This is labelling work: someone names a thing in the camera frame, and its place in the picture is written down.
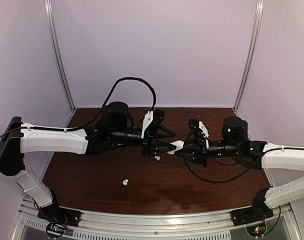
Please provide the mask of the white oval charging case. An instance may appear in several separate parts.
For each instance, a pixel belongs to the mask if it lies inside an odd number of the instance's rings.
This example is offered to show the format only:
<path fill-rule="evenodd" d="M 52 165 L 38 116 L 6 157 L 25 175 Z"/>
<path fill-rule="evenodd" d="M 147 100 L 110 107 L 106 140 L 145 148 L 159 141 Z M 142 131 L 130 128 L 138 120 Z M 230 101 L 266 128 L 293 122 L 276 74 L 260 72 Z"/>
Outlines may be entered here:
<path fill-rule="evenodd" d="M 184 142 L 182 140 L 176 140 L 170 143 L 170 150 L 167 151 L 167 154 L 174 155 L 175 152 L 180 151 L 183 148 Z"/>

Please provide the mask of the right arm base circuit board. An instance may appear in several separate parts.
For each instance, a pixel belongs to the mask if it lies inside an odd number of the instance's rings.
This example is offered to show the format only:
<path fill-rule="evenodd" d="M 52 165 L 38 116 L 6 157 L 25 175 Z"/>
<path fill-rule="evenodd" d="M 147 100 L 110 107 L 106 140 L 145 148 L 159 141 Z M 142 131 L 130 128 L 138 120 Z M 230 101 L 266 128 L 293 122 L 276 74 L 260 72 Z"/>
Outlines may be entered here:
<path fill-rule="evenodd" d="M 264 223 L 249 225 L 246 227 L 246 231 L 249 236 L 253 238 L 259 238 L 265 234 L 267 226 Z"/>

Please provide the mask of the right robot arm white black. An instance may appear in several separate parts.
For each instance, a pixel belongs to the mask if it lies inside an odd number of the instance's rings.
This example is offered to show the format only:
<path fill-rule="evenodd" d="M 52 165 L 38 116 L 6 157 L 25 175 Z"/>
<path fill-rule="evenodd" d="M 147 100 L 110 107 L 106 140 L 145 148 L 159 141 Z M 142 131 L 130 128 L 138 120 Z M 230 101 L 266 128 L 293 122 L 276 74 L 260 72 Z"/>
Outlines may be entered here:
<path fill-rule="evenodd" d="M 224 119 L 221 140 L 209 140 L 208 130 L 201 121 L 189 120 L 190 133 L 185 140 L 172 144 L 171 155 L 183 158 L 185 165 L 207 165 L 208 159 L 234 158 L 246 168 L 228 180 L 216 180 L 215 184 L 232 182 L 251 169 L 288 169 L 304 172 L 304 147 L 284 146 L 266 141 L 249 140 L 248 123 L 239 117 Z M 287 184 L 269 187 L 257 192 L 252 205 L 231 211 L 234 226 L 247 225 L 273 217 L 273 209 L 304 198 L 304 176 Z"/>

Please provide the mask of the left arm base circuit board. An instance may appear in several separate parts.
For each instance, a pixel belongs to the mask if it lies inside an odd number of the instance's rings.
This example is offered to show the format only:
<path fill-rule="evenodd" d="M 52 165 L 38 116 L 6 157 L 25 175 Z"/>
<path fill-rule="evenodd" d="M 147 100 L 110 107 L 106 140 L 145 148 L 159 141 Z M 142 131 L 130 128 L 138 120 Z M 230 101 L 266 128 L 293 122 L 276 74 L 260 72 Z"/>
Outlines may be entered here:
<path fill-rule="evenodd" d="M 62 237 L 67 230 L 66 225 L 56 224 L 56 223 L 49 223 L 46 228 L 45 232 L 48 235 L 48 237 L 55 239 Z"/>

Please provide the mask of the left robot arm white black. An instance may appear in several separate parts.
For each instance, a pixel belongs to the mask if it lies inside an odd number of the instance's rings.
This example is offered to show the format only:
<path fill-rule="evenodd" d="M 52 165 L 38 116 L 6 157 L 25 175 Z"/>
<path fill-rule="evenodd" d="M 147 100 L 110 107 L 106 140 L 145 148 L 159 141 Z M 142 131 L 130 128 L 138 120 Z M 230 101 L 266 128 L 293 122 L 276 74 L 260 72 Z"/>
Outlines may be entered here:
<path fill-rule="evenodd" d="M 62 152 L 78 155 L 100 155 L 117 147 L 141 147 L 144 157 L 159 159 L 163 153 L 175 152 L 175 145 L 165 142 L 174 133 L 162 125 L 163 110 L 150 110 L 142 127 L 134 127 L 128 105 L 115 101 L 101 109 L 101 119 L 94 126 L 50 128 L 24 123 L 21 117 L 11 119 L 0 136 L 0 173 L 12 177 L 36 203 L 38 216 L 65 228 L 78 226 L 80 212 L 59 206 L 53 190 L 45 186 L 24 164 L 31 152 Z"/>

